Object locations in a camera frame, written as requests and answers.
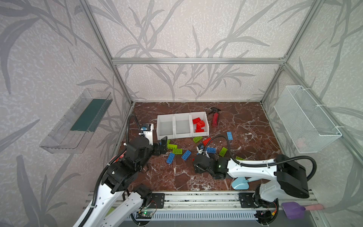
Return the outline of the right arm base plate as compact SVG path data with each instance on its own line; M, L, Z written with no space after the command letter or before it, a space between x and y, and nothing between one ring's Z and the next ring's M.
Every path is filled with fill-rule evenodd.
M238 199L239 199L241 208L260 208L261 207L259 195L256 195L256 193L239 193Z

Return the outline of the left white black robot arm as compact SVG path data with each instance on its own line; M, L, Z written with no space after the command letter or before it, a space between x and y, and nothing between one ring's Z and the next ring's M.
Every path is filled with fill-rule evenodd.
M166 153L167 137L154 143L153 124L136 123L139 135L130 140L130 120L135 117L135 114L128 116L125 147L102 170L96 181L93 198L76 221L76 227L119 227L127 218L131 218L138 227L145 227L149 223L146 220L139 221L136 217L141 217L144 208L157 203L152 199L152 191L143 184L132 192L128 188L152 156Z

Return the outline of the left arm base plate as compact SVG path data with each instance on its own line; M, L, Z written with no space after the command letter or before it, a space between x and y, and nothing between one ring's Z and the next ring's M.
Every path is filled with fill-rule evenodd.
M163 209L165 202L165 193L152 193L149 209Z

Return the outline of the red lego studs up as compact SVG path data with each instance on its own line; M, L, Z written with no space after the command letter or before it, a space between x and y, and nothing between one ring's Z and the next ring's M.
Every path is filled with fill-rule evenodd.
M203 143L203 145L204 146L206 146L208 143L209 143L209 141L211 140L211 138L207 138L207 139L205 139L202 143Z

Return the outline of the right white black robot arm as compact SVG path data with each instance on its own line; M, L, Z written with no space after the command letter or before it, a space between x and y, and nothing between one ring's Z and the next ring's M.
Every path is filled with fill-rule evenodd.
M278 207L279 199L310 197L308 182L315 175L317 163L310 156L288 157L283 154L274 159L251 161L238 160L231 152L230 143L227 143L229 158L210 158L207 154L208 146L194 161L194 170L198 174L209 173L215 180L224 180L227 177L238 179L267 180L259 184L254 193L239 193L242 208L270 208Z

